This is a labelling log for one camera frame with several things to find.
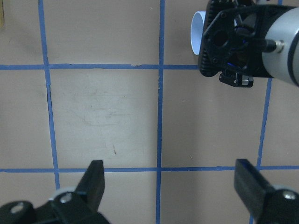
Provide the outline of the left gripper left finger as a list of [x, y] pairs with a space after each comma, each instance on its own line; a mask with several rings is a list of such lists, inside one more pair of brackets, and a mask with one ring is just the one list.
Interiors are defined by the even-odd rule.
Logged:
[[93, 160], [75, 188], [92, 211], [98, 211], [105, 190], [103, 160]]

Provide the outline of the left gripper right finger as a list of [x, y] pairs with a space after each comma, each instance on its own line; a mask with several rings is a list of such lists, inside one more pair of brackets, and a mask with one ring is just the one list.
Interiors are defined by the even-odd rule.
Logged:
[[252, 216], [261, 216], [274, 187], [247, 159], [235, 161], [234, 188]]

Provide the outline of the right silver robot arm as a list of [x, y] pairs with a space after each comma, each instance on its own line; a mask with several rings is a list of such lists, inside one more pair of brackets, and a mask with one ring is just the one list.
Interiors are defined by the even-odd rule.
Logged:
[[266, 39], [278, 44], [271, 53], [262, 53], [263, 65], [273, 78], [299, 85], [299, 9], [280, 16], [270, 27]]

